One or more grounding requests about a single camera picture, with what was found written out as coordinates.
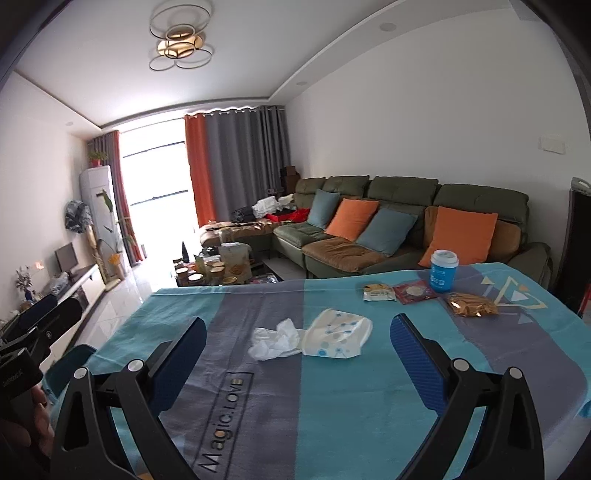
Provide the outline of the left hand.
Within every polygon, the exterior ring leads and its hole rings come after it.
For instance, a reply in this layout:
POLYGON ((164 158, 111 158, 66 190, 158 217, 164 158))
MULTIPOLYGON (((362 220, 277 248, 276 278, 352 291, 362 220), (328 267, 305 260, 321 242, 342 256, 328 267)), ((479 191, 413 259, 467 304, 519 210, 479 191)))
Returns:
POLYGON ((12 422, 7 414, 1 414, 1 434, 13 447, 28 448, 36 443, 39 450, 51 457, 54 430, 47 409, 48 399, 39 385, 35 385, 28 397, 32 400, 32 413, 28 421, 12 422))

